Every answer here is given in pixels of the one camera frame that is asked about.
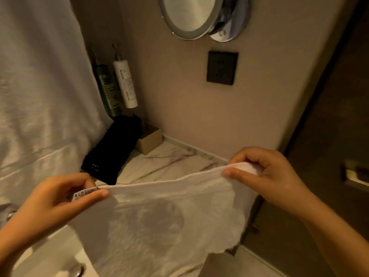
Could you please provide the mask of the person's right hand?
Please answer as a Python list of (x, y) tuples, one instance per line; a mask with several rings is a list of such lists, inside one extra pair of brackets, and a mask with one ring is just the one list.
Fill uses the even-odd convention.
[(265, 200), (300, 219), (309, 217), (308, 205), (314, 195), (280, 152), (245, 147), (233, 156), (230, 164), (241, 162), (259, 164), (269, 172), (268, 195), (262, 196)]

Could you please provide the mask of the person's left hand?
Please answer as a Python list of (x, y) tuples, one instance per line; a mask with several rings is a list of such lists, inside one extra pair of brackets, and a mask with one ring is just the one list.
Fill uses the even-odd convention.
[(13, 223), (22, 226), (31, 246), (76, 217), (62, 216), (62, 205), (71, 202), (69, 195), (93, 187), (95, 184), (87, 173), (47, 178), (34, 189), (6, 225)]

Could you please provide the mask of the small white towel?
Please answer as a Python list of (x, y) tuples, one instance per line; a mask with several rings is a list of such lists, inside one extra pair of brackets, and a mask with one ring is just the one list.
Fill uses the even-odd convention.
[(69, 225), (100, 277), (196, 277), (209, 254), (239, 244), (257, 192), (222, 172), (236, 163), (171, 180), (101, 186), (109, 198)]

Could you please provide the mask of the person's right forearm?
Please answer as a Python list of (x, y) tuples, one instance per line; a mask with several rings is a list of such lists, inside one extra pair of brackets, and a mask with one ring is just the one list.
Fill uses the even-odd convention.
[(369, 242), (313, 193), (299, 218), (337, 277), (369, 277)]

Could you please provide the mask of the person's left forearm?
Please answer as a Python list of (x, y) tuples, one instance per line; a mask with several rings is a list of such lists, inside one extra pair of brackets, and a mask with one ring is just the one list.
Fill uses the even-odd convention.
[(15, 263), (29, 247), (19, 224), (9, 223), (0, 231), (0, 277), (10, 277)]

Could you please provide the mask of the black fabric pouch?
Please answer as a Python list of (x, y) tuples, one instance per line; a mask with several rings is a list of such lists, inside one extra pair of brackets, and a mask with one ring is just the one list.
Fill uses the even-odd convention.
[(81, 170), (107, 185), (115, 185), (141, 135), (140, 117), (117, 116), (103, 138), (86, 155)]

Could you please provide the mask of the white sink basin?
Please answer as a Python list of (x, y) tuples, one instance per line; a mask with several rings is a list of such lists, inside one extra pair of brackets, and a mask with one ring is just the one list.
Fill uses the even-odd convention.
[(83, 263), (83, 277), (99, 277), (74, 230), (65, 226), (28, 248), (16, 262), (11, 277), (62, 277), (67, 260)]

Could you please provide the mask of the small beige cardboard box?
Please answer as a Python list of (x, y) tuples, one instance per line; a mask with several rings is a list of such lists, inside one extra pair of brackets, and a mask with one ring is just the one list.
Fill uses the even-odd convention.
[(162, 143), (162, 130), (148, 122), (144, 122), (142, 125), (142, 135), (136, 143), (135, 150), (147, 155)]

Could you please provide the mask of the dark green pump bottle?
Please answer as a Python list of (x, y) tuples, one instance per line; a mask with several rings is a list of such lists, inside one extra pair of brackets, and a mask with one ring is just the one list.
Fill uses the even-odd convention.
[(122, 115), (118, 90), (114, 84), (108, 65), (104, 64), (97, 57), (94, 51), (90, 52), (92, 58), (92, 69), (104, 108), (107, 114), (114, 119), (117, 116)]

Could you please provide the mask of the large white hanging towel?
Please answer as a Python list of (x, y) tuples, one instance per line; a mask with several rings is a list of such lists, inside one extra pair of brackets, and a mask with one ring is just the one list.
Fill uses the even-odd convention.
[(0, 204), (80, 172), (111, 123), (70, 0), (0, 0)]

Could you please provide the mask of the white pump bottle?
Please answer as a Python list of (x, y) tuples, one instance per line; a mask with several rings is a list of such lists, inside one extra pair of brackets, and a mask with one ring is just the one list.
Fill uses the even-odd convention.
[(113, 61), (113, 67), (118, 86), (122, 93), (124, 104), (126, 108), (136, 108), (138, 106), (138, 101), (136, 98), (128, 61), (126, 59), (123, 59), (115, 44), (112, 44), (112, 47), (115, 51), (115, 60)]

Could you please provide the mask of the black wall socket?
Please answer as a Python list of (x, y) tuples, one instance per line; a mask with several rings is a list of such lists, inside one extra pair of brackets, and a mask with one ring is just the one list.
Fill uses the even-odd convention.
[(238, 52), (209, 51), (206, 81), (232, 86), (238, 61)]

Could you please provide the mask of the round chrome wall mirror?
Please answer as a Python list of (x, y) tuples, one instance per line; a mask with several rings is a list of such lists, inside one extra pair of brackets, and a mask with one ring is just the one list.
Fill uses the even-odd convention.
[(251, 16), (250, 0), (158, 0), (162, 18), (176, 37), (216, 42), (235, 39)]

